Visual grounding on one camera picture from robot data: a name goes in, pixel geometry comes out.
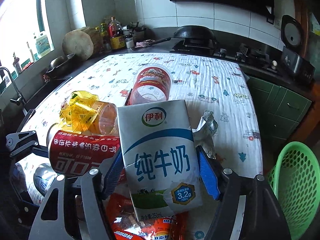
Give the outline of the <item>black gas stove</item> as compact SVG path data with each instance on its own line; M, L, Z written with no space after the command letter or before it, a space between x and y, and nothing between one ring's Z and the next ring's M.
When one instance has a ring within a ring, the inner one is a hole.
M272 65L272 61L267 53L253 49L244 43L241 43L239 48L232 51L220 48L218 44L212 45L211 41L208 43L196 43L195 40L182 40L175 44L170 52L217 57L228 61L251 65L274 74L279 73L278 66L275 67Z

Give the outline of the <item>black wok on stove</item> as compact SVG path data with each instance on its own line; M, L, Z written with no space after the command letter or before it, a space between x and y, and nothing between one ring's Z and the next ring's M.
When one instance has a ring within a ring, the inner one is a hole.
M217 45L217 40L211 29L199 25L184 25L179 27L172 36L154 41L153 44L170 41L172 38L195 40L200 43L211 41L212 45Z

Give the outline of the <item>silver foil wrapper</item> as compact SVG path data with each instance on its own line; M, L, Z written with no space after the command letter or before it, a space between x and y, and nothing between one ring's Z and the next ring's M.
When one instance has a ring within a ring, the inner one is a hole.
M217 132L218 123L212 111L205 110L197 129L192 129L195 147L202 146L207 156L216 159L213 136Z

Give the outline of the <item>red cola can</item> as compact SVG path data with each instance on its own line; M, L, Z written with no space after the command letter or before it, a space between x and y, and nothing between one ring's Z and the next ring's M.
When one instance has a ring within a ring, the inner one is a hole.
M48 158L58 174L81 176L112 158L120 147L119 137L67 132L54 124L47 133Z

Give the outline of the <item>white blue milk carton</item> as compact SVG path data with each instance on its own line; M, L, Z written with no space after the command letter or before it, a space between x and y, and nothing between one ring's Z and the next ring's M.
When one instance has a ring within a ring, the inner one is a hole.
M184 100L120 107L118 128L139 221L170 217L202 205L199 165Z

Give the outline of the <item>green perforated plastic basket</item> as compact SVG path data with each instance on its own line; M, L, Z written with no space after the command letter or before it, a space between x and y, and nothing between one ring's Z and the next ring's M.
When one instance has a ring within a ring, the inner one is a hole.
M300 239L319 208L319 162L305 144L288 143L267 174L292 239Z

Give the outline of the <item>small black pan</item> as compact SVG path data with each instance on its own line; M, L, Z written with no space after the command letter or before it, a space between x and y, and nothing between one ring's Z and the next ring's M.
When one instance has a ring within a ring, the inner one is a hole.
M50 66L46 71L46 75L52 79L65 75L72 70L74 59L74 53L57 57L50 63Z

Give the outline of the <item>green kitchen cabinet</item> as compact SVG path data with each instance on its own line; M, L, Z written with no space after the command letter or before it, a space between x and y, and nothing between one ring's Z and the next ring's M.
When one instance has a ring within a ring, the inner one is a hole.
M250 76L247 81L258 119L262 147L285 144L309 111L312 101L280 85Z

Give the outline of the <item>round wooden chopping block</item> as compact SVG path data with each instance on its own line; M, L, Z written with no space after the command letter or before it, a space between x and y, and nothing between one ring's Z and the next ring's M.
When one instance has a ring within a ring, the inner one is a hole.
M68 32L62 41L62 50L65 55L75 54L79 61L86 61L100 53L103 47L103 38L99 31L92 27L82 27Z

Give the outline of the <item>metal sink faucet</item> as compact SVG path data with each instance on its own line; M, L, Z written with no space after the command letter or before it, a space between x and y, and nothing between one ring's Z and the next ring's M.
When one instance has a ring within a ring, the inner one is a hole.
M4 70L4 71L7 72L8 76L9 76L9 79L10 79L10 81L11 81L11 84L13 85L14 90L15 90L17 96L18 96L18 98L17 98L16 100L15 100L15 99L10 99L10 101L11 101L12 103L18 105L18 106L19 106L20 104L25 105L25 104L26 104L25 98L24 98L22 92L18 89L18 87L17 87L17 85L16 85L16 83L15 83L15 80L13 79L13 77L12 77L10 71L8 70L8 68L0 66L0 70Z

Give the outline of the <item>red white plastic cup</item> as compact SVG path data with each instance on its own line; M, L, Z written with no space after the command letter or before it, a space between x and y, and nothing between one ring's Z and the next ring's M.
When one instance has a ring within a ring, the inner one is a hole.
M143 65L134 81L128 105L169 100L172 77L165 66L158 63Z

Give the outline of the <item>patterned white table cloth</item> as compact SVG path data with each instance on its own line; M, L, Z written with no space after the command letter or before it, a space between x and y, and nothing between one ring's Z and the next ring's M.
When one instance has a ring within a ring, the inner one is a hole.
M223 167L244 177L262 173L258 120L242 71L236 63L208 57L171 53L109 55L52 92L23 130L35 130L39 143L45 145L48 130L60 120L61 104L75 90L123 106L137 73L148 64L167 68L172 78L169 98L185 100L192 128L198 126L204 111L212 111L218 123L213 137L215 153Z

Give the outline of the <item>blue silver milk can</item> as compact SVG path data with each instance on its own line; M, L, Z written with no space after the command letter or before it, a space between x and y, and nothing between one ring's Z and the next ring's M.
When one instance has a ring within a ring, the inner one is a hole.
M49 163L41 164L34 173L33 181L40 194L45 196L51 187L57 173L52 169Z

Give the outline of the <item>black rice cooker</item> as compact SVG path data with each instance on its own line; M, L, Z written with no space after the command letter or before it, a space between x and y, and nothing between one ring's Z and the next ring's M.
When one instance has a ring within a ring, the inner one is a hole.
M282 17L280 38L284 46L280 62L294 79L310 83L315 68L309 61L299 55L304 41L303 34L302 26L297 20L290 15Z

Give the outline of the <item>yellow plastic cup with wrapper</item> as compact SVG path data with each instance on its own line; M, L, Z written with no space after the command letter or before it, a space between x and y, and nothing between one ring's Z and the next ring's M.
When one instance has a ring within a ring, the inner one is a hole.
M98 135L118 135L117 107L99 100L99 96L76 90L60 108L59 127L67 132L90 132Z

